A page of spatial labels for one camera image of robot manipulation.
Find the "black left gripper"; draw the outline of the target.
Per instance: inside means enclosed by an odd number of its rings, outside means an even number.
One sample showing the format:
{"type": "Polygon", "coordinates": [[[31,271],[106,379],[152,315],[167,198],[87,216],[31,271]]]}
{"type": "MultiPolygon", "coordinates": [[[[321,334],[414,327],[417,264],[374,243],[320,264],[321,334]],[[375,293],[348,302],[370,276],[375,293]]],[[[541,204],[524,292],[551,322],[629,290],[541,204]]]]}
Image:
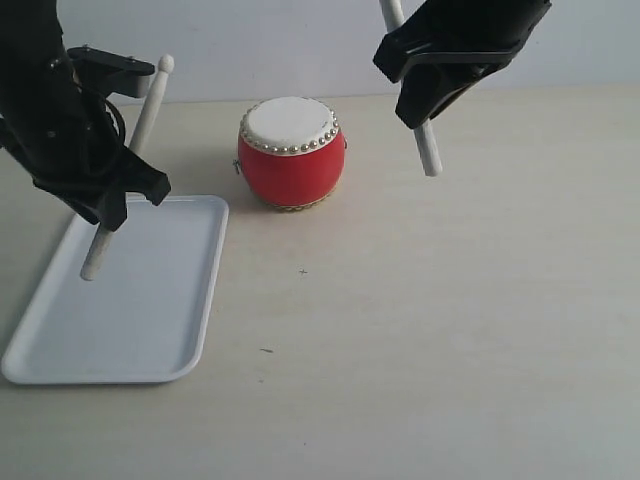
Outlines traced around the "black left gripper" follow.
{"type": "Polygon", "coordinates": [[[36,188],[117,231],[127,219],[125,192],[159,206],[171,183],[126,146],[120,111],[80,84],[67,50],[2,45],[1,146],[36,188]]]}

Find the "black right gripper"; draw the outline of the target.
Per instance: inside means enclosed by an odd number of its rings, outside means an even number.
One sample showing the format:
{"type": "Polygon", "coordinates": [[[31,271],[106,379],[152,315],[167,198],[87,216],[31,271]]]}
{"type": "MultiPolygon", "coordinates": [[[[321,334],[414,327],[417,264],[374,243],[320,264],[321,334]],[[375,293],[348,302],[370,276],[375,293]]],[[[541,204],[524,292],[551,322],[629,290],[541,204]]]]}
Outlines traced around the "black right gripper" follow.
{"type": "Polygon", "coordinates": [[[403,80],[396,115],[416,129],[447,109],[505,63],[442,64],[442,60],[511,60],[550,10],[549,1],[425,2],[383,37],[374,65],[391,83],[403,80]]]}

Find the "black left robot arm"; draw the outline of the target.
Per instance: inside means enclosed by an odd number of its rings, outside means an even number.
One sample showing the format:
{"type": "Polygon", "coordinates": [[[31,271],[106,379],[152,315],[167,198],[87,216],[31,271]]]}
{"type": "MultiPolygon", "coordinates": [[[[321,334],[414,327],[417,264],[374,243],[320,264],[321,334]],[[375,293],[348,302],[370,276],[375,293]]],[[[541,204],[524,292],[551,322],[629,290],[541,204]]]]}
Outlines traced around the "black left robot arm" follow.
{"type": "Polygon", "coordinates": [[[159,205],[167,175],[125,144],[110,95],[142,98],[152,64],[90,47],[66,48],[54,1],[1,4],[1,146],[46,191],[92,225],[116,231],[126,196],[159,205]]]}

